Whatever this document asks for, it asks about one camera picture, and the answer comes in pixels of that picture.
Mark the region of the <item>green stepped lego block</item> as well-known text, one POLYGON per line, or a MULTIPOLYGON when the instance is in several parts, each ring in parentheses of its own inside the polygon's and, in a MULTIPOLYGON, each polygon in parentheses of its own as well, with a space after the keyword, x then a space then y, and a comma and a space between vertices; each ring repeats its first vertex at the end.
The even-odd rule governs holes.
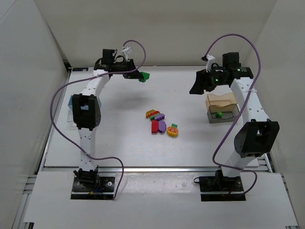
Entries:
POLYGON ((146 82, 150 78, 150 74, 146 72, 140 72, 141 77, 138 79, 139 82, 146 82))

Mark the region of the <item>small green lego brick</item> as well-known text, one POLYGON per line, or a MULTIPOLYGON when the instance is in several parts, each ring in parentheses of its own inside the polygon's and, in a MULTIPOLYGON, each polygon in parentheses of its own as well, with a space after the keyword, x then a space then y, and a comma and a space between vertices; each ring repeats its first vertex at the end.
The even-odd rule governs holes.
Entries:
POLYGON ((222 112, 218 111, 218 112, 216 112, 215 117, 222 119, 223 115, 224 114, 222 112))

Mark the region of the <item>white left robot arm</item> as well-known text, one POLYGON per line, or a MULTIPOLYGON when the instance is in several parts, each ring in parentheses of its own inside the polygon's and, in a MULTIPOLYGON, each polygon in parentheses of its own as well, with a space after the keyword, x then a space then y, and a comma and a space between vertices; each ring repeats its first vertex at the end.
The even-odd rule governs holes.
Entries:
POLYGON ((84 186, 94 188, 99 183, 98 165, 92 158, 95 157, 96 127, 101 122, 99 96, 112 76, 107 73, 124 72, 125 79, 144 79, 136 70, 134 61, 128 59, 131 52, 131 47, 123 48, 123 55, 117 56, 117 50, 104 49, 102 57, 95 63, 94 79, 89 80, 80 94, 72 96, 73 121, 78 128, 81 148, 81 162, 75 175, 84 186))

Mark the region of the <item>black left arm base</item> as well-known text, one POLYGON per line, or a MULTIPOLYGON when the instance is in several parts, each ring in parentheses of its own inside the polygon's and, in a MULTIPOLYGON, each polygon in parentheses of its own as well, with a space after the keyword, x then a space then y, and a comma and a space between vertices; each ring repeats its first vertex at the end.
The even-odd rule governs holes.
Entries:
POLYGON ((114 197, 114 176, 101 176, 95 186, 84 185, 74 177, 71 199, 74 200, 112 200, 114 197))

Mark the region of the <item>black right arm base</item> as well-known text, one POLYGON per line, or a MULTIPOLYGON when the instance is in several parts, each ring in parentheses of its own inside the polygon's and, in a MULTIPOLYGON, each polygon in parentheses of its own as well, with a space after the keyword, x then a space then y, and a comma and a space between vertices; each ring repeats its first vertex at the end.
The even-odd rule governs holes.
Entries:
POLYGON ((246 201, 241 177, 224 177, 221 171, 214 176, 193 179, 200 186, 202 202, 246 201))

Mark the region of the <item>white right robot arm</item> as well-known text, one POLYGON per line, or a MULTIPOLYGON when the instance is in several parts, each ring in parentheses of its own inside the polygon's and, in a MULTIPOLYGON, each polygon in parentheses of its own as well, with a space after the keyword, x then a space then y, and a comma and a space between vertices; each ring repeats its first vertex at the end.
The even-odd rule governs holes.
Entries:
POLYGON ((209 54, 202 60, 206 67, 196 72, 189 93, 201 95, 217 86, 227 85, 240 108, 243 127, 234 137, 234 151, 220 166, 224 177, 238 177, 251 161, 270 152, 279 132, 279 123, 271 121, 265 113, 253 86, 253 73, 249 67, 241 66, 239 53, 223 54, 222 66, 216 64, 215 58, 209 54))

